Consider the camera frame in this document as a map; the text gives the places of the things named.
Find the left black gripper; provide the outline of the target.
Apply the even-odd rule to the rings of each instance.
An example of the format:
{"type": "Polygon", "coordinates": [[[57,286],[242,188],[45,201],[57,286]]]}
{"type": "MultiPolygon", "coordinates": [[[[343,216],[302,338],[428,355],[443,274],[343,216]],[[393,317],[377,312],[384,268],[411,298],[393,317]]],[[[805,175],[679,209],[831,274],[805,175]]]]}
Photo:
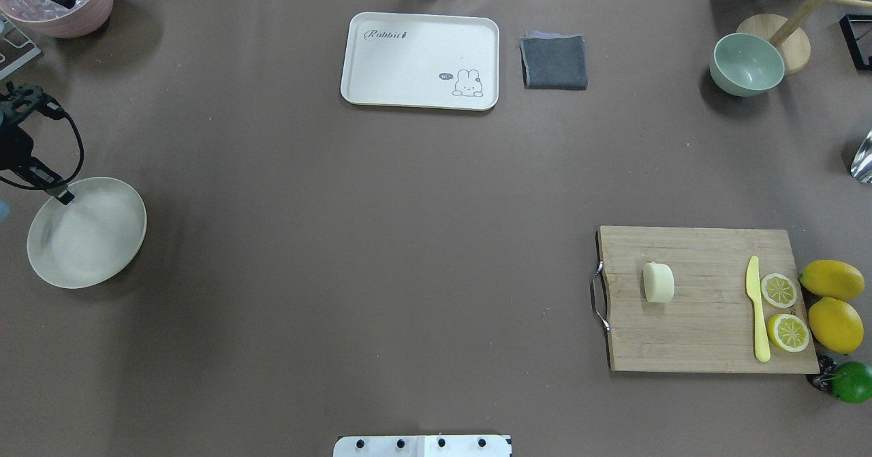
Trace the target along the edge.
{"type": "MultiPolygon", "coordinates": [[[[44,165],[33,156],[33,138],[21,128],[22,122],[34,112],[48,119],[61,120],[69,116],[56,98],[33,84],[6,84],[2,91],[1,168],[17,175],[26,185],[19,188],[53,188],[66,185],[68,178],[44,165]]],[[[68,205],[75,194],[68,189],[56,194],[56,200],[68,205]]]]}

